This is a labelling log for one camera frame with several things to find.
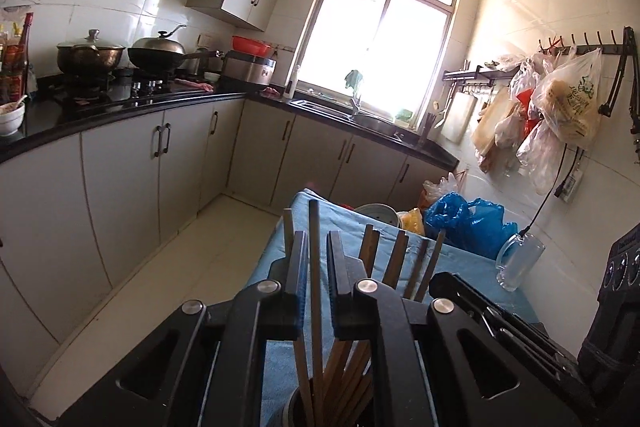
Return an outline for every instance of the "window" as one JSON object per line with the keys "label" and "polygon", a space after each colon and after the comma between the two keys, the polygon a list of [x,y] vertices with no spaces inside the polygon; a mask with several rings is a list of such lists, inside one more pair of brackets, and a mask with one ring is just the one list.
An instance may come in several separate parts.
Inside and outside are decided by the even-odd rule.
{"label": "window", "polygon": [[303,41],[299,79],[351,96],[358,70],[363,102],[395,116],[425,103],[454,0],[322,0]]}

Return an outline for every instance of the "pot lid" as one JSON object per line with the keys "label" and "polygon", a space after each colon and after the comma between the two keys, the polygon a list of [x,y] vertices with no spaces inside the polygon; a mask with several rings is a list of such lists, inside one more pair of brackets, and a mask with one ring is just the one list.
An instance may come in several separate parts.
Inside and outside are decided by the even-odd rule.
{"label": "pot lid", "polygon": [[74,46],[95,46],[99,50],[123,50],[124,46],[116,44],[115,42],[109,42],[104,39],[98,38],[100,30],[89,30],[89,36],[83,39],[76,39],[75,41],[60,42],[57,47],[59,48],[73,48]]}

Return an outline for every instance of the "chopstick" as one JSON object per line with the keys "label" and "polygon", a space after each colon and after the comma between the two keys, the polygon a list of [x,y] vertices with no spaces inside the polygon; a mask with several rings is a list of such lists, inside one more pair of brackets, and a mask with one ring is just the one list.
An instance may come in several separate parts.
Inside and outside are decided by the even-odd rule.
{"label": "chopstick", "polygon": [[[290,208],[285,208],[282,213],[284,224],[284,250],[287,257],[291,256],[293,250],[293,214]],[[300,331],[300,337],[293,341],[293,354],[296,359],[296,373],[298,375],[298,388],[302,407],[305,410],[307,427],[314,427],[314,408],[311,400],[311,387],[309,386],[309,373],[306,367],[305,334]]]}
{"label": "chopstick", "polygon": [[[358,258],[364,263],[368,277],[371,277],[379,241],[380,231],[374,230],[373,225],[367,225],[365,227]],[[353,346],[352,341],[336,340],[331,348],[331,354],[329,355],[329,359],[324,369],[324,386],[326,390],[324,397],[324,409],[327,413],[327,417],[332,411],[335,395],[340,389],[340,382],[342,381],[342,376],[344,374],[344,366],[349,358],[351,346]]]}
{"label": "chopstick", "polygon": [[442,250],[442,244],[445,236],[446,230],[440,230],[438,239],[436,240],[436,246],[433,247],[433,253],[431,253],[431,258],[427,265],[427,270],[425,270],[420,286],[418,287],[418,291],[415,293],[414,301],[422,302],[424,296],[427,294],[427,289],[429,288],[431,277],[433,277],[433,272],[436,269],[436,263],[438,262],[438,257],[440,257],[440,250]]}
{"label": "chopstick", "polygon": [[[396,243],[394,249],[391,252],[389,263],[386,266],[385,274],[382,278],[382,283],[392,288],[396,288],[398,285],[398,279],[400,278],[400,272],[402,271],[402,264],[404,263],[404,256],[406,254],[406,247],[409,242],[409,236],[403,230],[398,232],[396,237]],[[362,372],[367,367],[367,363],[371,358],[371,350],[368,341],[359,341],[356,345],[351,360],[347,365],[347,369],[344,372],[342,378],[342,385],[340,387],[340,400],[338,406],[332,415],[331,425],[337,422],[340,418],[340,414],[346,410],[347,404],[356,388],[360,384],[362,379]]]}
{"label": "chopstick", "polygon": [[415,258],[414,269],[411,272],[411,277],[409,277],[409,282],[407,282],[406,284],[404,294],[402,294],[402,297],[404,299],[410,299],[411,295],[414,293],[415,283],[418,282],[418,277],[420,277],[420,269],[422,268],[422,263],[424,262],[424,258],[427,255],[428,246],[429,241],[427,239],[423,239],[420,242],[420,250],[418,250],[418,255]]}
{"label": "chopstick", "polygon": [[309,201],[309,264],[311,278],[311,357],[314,374],[316,427],[324,425],[324,377],[322,375],[322,304],[320,294],[320,206]]}

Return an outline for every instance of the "bowl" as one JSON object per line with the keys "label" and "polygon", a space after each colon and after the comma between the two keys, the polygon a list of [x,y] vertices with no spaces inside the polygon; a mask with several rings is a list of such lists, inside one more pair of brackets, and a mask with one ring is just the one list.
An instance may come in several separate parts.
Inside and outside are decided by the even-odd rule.
{"label": "bowl", "polygon": [[271,51],[271,46],[264,44],[260,41],[254,41],[253,39],[246,39],[244,37],[234,36],[232,39],[233,49],[237,52],[247,53],[249,55],[255,55],[256,57],[266,58]]}
{"label": "bowl", "polygon": [[17,132],[24,120],[24,103],[11,112],[0,114],[0,136],[11,136]]}
{"label": "bowl", "polygon": [[371,217],[372,219],[381,221],[382,223],[397,227],[398,229],[401,228],[400,218],[398,217],[398,214],[396,214],[396,211],[388,206],[388,204],[364,204],[363,206],[359,206],[358,208],[356,208],[356,212],[362,214],[363,216]]}

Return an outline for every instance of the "white bowl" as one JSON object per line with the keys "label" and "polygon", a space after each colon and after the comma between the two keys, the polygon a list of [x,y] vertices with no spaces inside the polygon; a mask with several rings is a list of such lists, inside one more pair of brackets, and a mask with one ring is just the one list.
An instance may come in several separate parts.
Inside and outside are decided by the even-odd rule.
{"label": "white bowl", "polygon": [[18,109],[0,114],[0,136],[10,136],[17,132],[24,120],[24,103]]}

